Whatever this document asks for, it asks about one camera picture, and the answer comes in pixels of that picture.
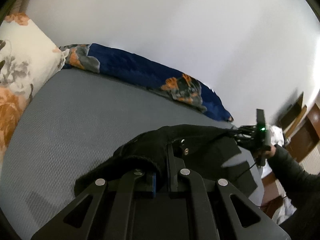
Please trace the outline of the right hand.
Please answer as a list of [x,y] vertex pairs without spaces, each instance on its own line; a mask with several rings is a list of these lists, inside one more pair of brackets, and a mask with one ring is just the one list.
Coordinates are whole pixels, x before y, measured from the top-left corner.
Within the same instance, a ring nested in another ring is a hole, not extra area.
[[262,151],[262,156],[266,159],[272,158],[276,153],[276,147],[273,145],[265,146]]

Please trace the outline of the dark sleeved right forearm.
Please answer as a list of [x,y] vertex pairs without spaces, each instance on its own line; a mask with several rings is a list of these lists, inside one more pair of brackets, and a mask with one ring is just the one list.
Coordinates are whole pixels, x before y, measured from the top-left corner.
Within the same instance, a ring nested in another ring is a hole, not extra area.
[[309,174],[279,145],[268,164],[296,211],[280,224],[291,239],[319,239],[319,175]]

